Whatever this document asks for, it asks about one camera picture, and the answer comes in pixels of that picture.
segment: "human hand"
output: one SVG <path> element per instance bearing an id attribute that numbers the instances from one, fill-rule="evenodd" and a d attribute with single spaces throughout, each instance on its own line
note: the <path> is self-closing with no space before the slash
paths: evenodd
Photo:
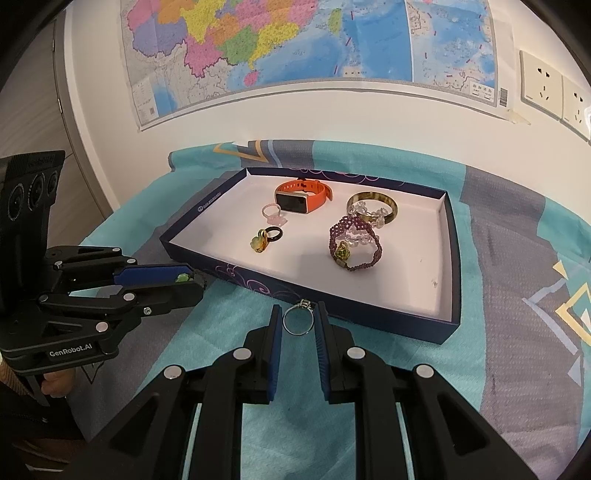
<path id="1" fill-rule="evenodd" d="M 45 380 L 41 383 L 41 392 L 53 398 L 65 397 L 72 391 L 76 379 L 76 369 L 69 368 L 59 372 L 43 374 Z"/>

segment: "dark blue box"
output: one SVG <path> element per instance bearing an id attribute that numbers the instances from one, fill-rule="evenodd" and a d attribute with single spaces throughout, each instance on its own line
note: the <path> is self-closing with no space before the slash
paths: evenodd
<path id="1" fill-rule="evenodd" d="M 278 280 L 269 275 L 239 265 L 229 264 L 194 252 L 190 249 L 180 247 L 172 243 L 172 240 L 195 218 L 201 215 L 207 208 L 217 202 L 224 193 L 235 187 L 240 181 L 253 176 L 274 176 L 274 177 L 306 177 L 309 179 L 330 180 L 341 183 L 363 185 L 366 187 L 377 187 L 398 192 L 410 193 L 431 199 L 443 200 L 447 230 L 449 234 L 449 255 L 451 264 L 451 318 L 440 320 L 413 313 L 400 312 L 388 308 L 351 300 L 337 295 L 313 290 L 309 287 L 295 283 Z M 460 313 L 462 305 L 462 291 L 460 278 L 460 252 L 457 241 L 456 224 L 454 221 L 452 205 L 444 190 L 425 187 L 412 183 L 396 180 L 380 179 L 376 177 L 365 177 L 351 174 L 335 173 L 330 171 L 302 171 L 287 168 L 245 168 L 222 183 L 207 196 L 202 198 L 185 215 L 183 215 L 170 229 L 161 237 L 160 241 L 168 252 L 169 256 L 178 262 L 186 262 L 207 272 L 215 277 L 230 281 L 242 287 L 257 291 L 270 297 L 284 300 L 289 303 L 298 303 L 301 299 L 308 299 L 312 302 L 323 301 L 331 316 L 338 317 L 350 322 L 355 322 L 371 328 L 397 333 L 399 335 L 425 340 L 441 344 L 460 325 Z"/>

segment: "camera lens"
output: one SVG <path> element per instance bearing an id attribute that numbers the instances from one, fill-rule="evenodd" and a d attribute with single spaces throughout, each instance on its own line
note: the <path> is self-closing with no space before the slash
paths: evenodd
<path id="1" fill-rule="evenodd" d="M 29 189 L 29 208 L 31 210 L 33 210 L 37 206 L 37 204 L 39 203 L 42 193 L 43 193 L 43 176 L 37 175 L 35 177 L 35 180 L 33 180 L 31 188 Z"/>
<path id="2" fill-rule="evenodd" d="M 22 190 L 22 185 L 17 185 L 8 198 L 8 218 L 16 220 L 18 214 L 21 213 L 22 199 L 25 192 Z"/>
<path id="3" fill-rule="evenodd" d="M 56 191 L 57 187 L 57 172 L 51 174 L 49 180 L 47 180 L 47 194 L 51 195 L 53 192 Z"/>

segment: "wall socket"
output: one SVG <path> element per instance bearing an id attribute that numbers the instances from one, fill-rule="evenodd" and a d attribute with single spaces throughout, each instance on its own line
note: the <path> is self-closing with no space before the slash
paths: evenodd
<path id="1" fill-rule="evenodd" d="M 591 112 L 591 93 L 563 77 L 562 121 L 587 140 L 591 138 L 588 120 L 585 115 Z"/>
<path id="2" fill-rule="evenodd" d="M 522 99 L 560 119 L 563 110 L 562 75 L 523 50 L 519 56 Z"/>

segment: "purple beaded bracelet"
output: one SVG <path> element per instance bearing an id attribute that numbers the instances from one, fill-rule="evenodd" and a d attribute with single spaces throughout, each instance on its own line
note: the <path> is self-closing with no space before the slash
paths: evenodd
<path id="1" fill-rule="evenodd" d="M 336 244 L 336 238 L 343 235 L 343 233 L 345 233 L 346 230 L 352 225 L 355 225 L 357 230 L 365 230 L 368 234 L 370 234 L 370 236 L 374 239 L 376 247 L 378 247 L 374 253 L 374 259 L 370 263 L 362 263 L 355 265 L 354 267 L 348 266 L 347 260 L 349 259 L 351 252 L 349 251 L 347 242 L 341 241 L 338 246 Z M 332 258 L 335 260 L 337 265 L 346 268 L 350 272 L 359 270 L 360 268 L 373 267 L 378 262 L 378 260 L 382 258 L 382 245 L 379 244 L 378 237 L 375 235 L 371 225 L 356 215 L 345 215 L 343 218 L 341 218 L 341 220 L 338 221 L 338 223 L 330 227 L 329 249 Z"/>

